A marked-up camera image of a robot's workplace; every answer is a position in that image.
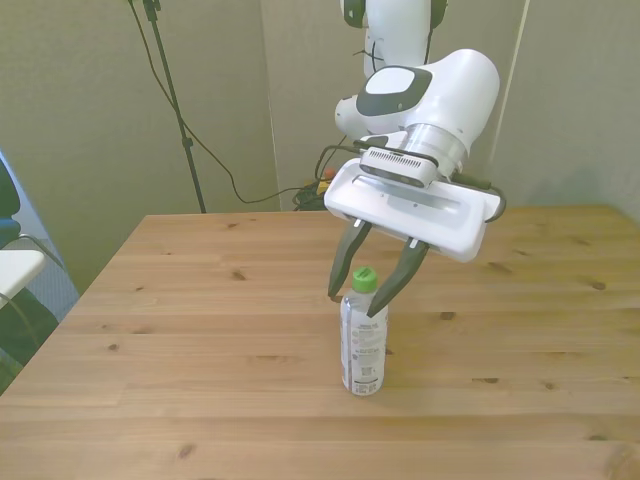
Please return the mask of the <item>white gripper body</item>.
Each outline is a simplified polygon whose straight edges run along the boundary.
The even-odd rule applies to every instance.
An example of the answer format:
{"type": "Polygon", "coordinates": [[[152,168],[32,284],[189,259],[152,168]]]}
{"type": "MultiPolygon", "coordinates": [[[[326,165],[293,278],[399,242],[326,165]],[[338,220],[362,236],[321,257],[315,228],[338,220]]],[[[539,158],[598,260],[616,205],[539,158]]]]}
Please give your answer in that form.
{"type": "Polygon", "coordinates": [[[324,196],[326,208],[345,220],[363,220],[399,240],[422,241],[460,262],[473,260],[501,199],[493,193],[434,181],[426,188],[368,174],[352,159],[324,196]]]}

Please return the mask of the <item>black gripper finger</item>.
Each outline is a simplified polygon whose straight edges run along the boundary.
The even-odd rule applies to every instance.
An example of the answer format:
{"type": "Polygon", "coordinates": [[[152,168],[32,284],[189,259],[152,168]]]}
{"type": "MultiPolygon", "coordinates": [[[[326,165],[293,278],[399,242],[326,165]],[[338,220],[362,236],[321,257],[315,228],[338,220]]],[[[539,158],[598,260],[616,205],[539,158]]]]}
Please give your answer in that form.
{"type": "Polygon", "coordinates": [[[336,250],[329,275],[327,296],[331,299],[338,295],[351,268],[352,260],[372,229],[372,224],[356,219],[344,231],[336,250]]]}
{"type": "Polygon", "coordinates": [[[374,317],[384,310],[408,285],[423,263],[429,248],[429,244],[417,239],[409,238],[406,241],[395,269],[374,295],[367,310],[368,317],[374,317]]]}

